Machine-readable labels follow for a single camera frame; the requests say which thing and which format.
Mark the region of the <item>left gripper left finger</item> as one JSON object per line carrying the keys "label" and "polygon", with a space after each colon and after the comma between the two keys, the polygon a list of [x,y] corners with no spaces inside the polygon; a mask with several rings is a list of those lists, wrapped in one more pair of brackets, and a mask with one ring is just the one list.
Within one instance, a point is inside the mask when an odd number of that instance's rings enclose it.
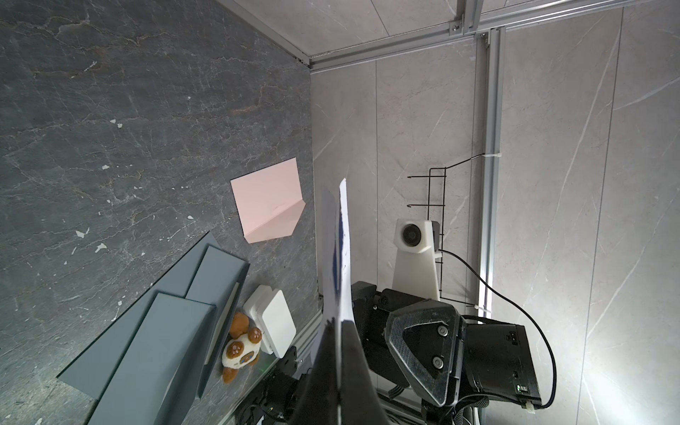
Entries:
{"label": "left gripper left finger", "polygon": [[310,377],[290,424],[339,423],[339,378],[336,322],[327,323]]}

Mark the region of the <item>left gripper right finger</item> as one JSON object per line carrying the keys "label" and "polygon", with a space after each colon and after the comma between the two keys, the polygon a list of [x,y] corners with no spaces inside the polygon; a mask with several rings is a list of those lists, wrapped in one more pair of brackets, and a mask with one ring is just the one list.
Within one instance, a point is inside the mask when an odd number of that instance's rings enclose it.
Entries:
{"label": "left gripper right finger", "polygon": [[340,328],[340,424],[389,424],[372,384],[368,363],[354,322]]}

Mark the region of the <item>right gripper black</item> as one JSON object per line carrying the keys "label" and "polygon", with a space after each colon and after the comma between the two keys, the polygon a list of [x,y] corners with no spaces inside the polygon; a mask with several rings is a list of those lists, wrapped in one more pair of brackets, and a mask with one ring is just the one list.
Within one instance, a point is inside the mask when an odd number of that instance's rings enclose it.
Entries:
{"label": "right gripper black", "polygon": [[477,321],[446,303],[364,282],[352,285],[352,309],[369,369],[425,404],[488,398],[540,405],[521,325]]}

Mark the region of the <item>white blue letter paper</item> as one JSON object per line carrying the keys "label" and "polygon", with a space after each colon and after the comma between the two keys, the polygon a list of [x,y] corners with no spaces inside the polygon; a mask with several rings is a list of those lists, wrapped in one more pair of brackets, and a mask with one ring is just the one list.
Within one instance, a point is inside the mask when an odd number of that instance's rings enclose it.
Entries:
{"label": "white blue letter paper", "polygon": [[322,193],[321,201],[320,284],[323,297],[323,320],[333,329],[336,364],[341,364],[342,324],[354,322],[351,297],[351,238],[347,180],[338,194]]}

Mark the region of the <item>pink envelope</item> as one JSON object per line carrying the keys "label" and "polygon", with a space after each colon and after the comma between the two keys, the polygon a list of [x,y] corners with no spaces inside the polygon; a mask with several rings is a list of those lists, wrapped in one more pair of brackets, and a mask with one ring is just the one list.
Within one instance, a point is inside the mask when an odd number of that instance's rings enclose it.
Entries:
{"label": "pink envelope", "polygon": [[231,188],[246,242],[293,234],[306,206],[296,159],[238,177]]}

